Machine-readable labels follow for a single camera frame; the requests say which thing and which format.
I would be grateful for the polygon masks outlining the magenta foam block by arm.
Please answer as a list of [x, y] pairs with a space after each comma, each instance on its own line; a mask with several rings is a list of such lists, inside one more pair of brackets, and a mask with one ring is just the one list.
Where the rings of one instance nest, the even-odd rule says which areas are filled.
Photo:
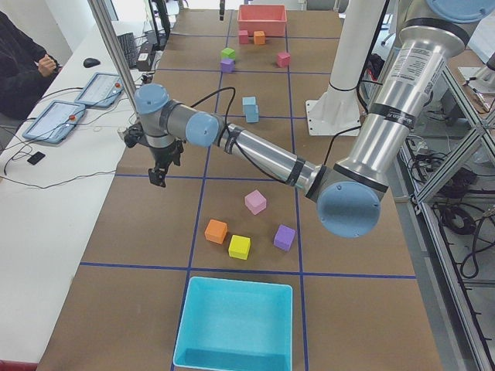
[[276, 64], [279, 68], [286, 68], [291, 63], [291, 54], [288, 52], [280, 52], [277, 54]]

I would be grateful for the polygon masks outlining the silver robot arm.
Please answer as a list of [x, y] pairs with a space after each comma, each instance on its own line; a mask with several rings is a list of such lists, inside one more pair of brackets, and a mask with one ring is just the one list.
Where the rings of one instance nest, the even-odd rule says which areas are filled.
[[155, 159], [150, 181], [163, 186], [170, 165], [180, 163], [183, 143], [247, 159], [267, 176], [301, 189], [316, 204], [321, 224], [346, 238], [376, 225], [387, 192], [386, 173], [432, 95], [444, 66], [467, 47], [492, 1], [413, 1], [398, 25], [400, 49], [376, 99], [357, 128], [347, 157], [314, 165], [225, 118], [173, 100], [155, 83], [135, 91], [142, 134]]

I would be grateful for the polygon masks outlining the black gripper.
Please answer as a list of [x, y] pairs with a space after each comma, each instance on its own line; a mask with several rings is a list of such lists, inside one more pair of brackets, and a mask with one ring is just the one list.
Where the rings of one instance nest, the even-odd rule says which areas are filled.
[[183, 142], [174, 141], [164, 148], [150, 147], [155, 159], [154, 168], [148, 170], [148, 179], [154, 186], [166, 187], [166, 175], [171, 164], [181, 166], [181, 154], [183, 153]]

